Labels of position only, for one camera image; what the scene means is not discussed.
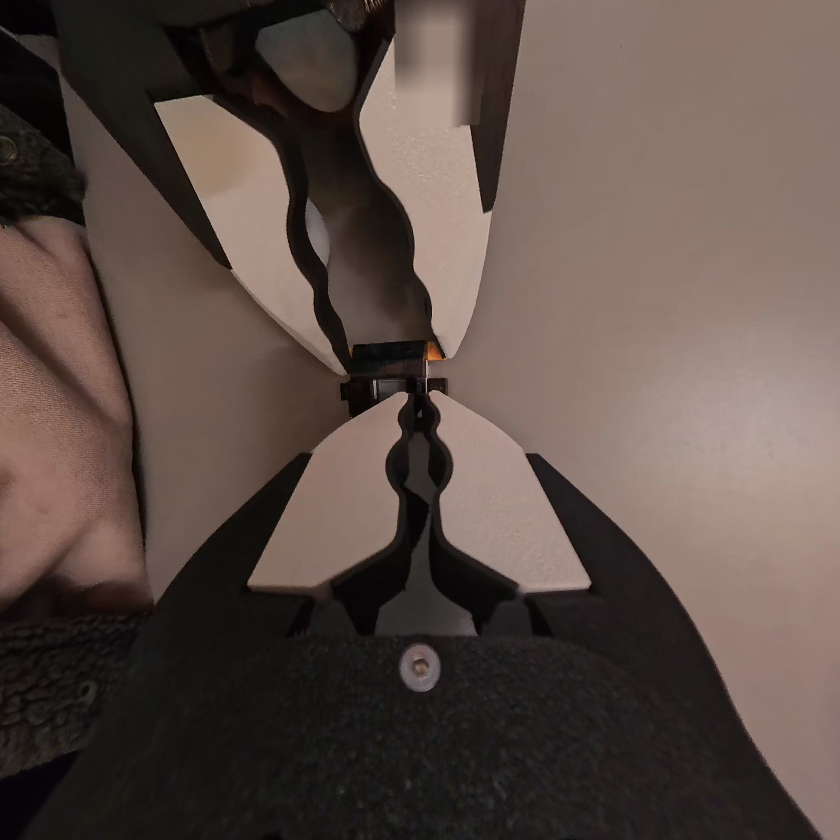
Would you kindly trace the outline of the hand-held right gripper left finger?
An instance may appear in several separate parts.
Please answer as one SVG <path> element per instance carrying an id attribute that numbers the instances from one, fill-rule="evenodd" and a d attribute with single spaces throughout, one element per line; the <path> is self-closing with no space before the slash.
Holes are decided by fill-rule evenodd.
<path id="1" fill-rule="evenodd" d="M 396 393 L 312 450 L 248 579 L 252 592 L 339 602 L 357 633 L 374 633 L 411 570 L 414 407 L 413 395 Z"/>

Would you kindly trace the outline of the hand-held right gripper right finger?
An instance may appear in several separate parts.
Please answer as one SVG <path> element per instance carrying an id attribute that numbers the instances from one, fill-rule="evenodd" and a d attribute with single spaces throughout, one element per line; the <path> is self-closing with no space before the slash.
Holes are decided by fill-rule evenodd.
<path id="1" fill-rule="evenodd" d="M 533 634 L 537 596 L 587 595 L 592 580 L 524 449 L 441 392 L 427 395 L 429 572 L 473 634 Z"/>

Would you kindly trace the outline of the black lego subassembly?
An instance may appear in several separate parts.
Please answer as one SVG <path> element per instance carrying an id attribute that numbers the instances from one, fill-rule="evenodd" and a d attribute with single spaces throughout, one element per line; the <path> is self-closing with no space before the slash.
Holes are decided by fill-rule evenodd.
<path id="1" fill-rule="evenodd" d="M 448 379 L 429 372 L 432 362 L 445 360 L 435 340 L 355 344 L 349 378 L 340 385 L 341 400 L 350 418 L 356 418 L 398 393 L 448 395 Z"/>

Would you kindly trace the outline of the person's beige pants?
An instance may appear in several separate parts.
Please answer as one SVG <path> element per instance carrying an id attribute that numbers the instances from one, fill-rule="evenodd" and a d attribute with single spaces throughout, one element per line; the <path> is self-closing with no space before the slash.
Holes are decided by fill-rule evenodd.
<path id="1" fill-rule="evenodd" d="M 153 602 L 133 417 L 84 229 L 2 227 L 2 612 Z"/>

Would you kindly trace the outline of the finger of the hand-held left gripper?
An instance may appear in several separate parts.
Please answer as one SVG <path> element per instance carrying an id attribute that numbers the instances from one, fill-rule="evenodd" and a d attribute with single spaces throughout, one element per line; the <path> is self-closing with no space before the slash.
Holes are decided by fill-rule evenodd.
<path id="1" fill-rule="evenodd" d="M 317 314 L 326 265 L 309 236 L 306 186 L 290 187 L 272 140 L 211 97 L 154 108 L 238 283 L 303 348 L 345 375 L 328 318 Z"/>
<path id="2" fill-rule="evenodd" d="M 476 307 L 491 211 L 480 197 L 468 126 L 445 127 L 417 112 L 397 85 L 395 41 L 360 108 L 374 173 L 398 200 L 413 235 L 413 267 L 431 303 L 432 331 L 452 359 Z"/>

